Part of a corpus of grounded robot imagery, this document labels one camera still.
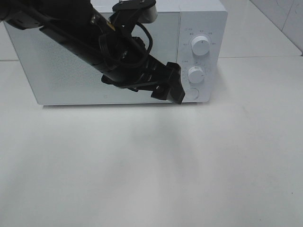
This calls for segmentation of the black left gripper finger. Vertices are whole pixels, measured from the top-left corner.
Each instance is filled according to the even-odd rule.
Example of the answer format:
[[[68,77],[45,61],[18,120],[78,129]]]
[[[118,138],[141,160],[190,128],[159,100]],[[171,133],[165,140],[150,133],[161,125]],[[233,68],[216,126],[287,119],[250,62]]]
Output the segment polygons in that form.
[[[173,102],[173,98],[171,96],[171,87],[167,85],[157,86],[153,90],[151,97],[162,101]]]
[[[166,67],[169,69],[166,100],[181,104],[185,97],[185,91],[181,83],[181,67],[173,62],[168,62]]]

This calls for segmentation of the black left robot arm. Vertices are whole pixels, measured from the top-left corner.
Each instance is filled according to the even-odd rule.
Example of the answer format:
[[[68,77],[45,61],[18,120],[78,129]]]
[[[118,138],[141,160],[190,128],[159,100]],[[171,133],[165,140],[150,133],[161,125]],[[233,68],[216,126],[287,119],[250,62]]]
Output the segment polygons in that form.
[[[154,0],[121,0],[104,18],[89,0],[3,0],[0,19],[26,30],[38,28],[102,73],[102,82],[152,98],[182,103],[185,91],[177,63],[161,63],[150,52],[145,27],[157,17]]]

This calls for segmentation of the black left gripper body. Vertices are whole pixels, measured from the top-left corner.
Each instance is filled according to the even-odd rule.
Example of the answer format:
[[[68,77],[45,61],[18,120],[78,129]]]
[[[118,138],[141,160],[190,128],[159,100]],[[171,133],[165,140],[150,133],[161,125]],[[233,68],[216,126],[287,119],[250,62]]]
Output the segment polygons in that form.
[[[118,88],[132,91],[153,91],[166,84],[166,65],[150,55],[149,46],[140,37],[110,38],[100,37],[100,52],[104,58],[105,69],[101,81]]]

